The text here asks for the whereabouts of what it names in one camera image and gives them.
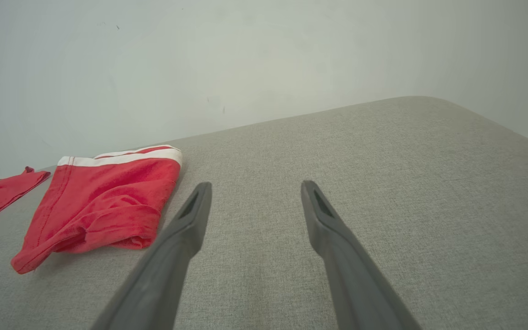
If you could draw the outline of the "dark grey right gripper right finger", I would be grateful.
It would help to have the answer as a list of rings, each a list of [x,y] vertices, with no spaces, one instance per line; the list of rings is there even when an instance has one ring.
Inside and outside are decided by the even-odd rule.
[[[324,261],[340,330],[421,330],[402,299],[313,181],[300,189],[309,241]]]

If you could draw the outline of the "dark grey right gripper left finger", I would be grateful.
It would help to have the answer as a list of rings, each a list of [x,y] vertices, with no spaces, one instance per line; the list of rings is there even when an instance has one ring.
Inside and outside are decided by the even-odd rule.
[[[201,182],[91,330],[173,330],[189,263],[203,246],[211,202],[212,185]]]

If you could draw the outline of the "red shorts with white trim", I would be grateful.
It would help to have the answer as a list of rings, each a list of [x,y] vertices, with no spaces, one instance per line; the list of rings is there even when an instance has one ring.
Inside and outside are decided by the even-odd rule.
[[[170,145],[61,158],[13,269],[31,272],[53,253],[149,247],[182,165]]]

